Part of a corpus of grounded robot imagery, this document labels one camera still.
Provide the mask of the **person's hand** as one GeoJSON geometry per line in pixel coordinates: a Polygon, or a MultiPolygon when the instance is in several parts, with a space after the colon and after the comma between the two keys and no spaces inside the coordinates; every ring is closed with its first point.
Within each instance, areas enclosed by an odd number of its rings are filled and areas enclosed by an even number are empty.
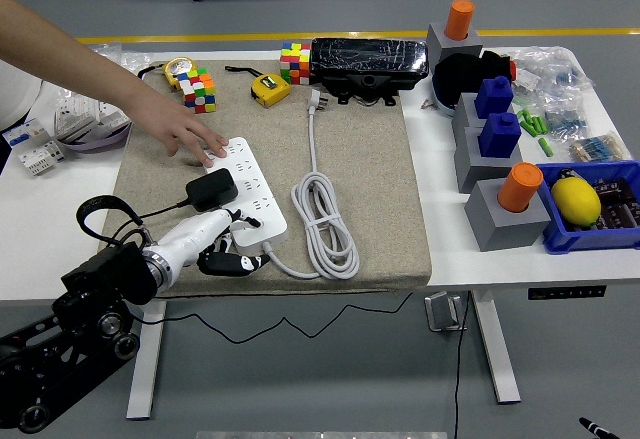
{"type": "Polygon", "coordinates": [[[226,138],[206,126],[189,108],[153,89],[134,92],[119,108],[162,143],[168,156],[174,156],[183,146],[206,167],[212,165],[206,149],[216,157],[226,156],[224,148],[229,143],[226,138]]]}

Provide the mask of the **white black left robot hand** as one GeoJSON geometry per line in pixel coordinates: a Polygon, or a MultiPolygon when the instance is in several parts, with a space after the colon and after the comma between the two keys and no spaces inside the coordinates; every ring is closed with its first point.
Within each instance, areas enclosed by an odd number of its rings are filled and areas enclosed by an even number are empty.
{"type": "Polygon", "coordinates": [[[222,237],[228,236],[229,227],[236,221],[261,225],[240,210],[219,209],[182,220],[156,244],[145,247],[142,255],[158,291],[173,286],[181,271],[193,264],[205,275],[245,277],[269,263],[267,254],[246,256],[221,248],[229,242],[222,237]]]}

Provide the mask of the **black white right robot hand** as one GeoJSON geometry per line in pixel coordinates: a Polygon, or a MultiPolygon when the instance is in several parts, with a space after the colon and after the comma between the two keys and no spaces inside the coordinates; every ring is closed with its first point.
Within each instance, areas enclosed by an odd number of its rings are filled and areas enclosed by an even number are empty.
{"type": "Polygon", "coordinates": [[[596,438],[599,439],[620,439],[619,436],[614,434],[613,432],[599,426],[595,422],[585,418],[580,417],[579,423],[591,434],[593,434],[596,438]]]}

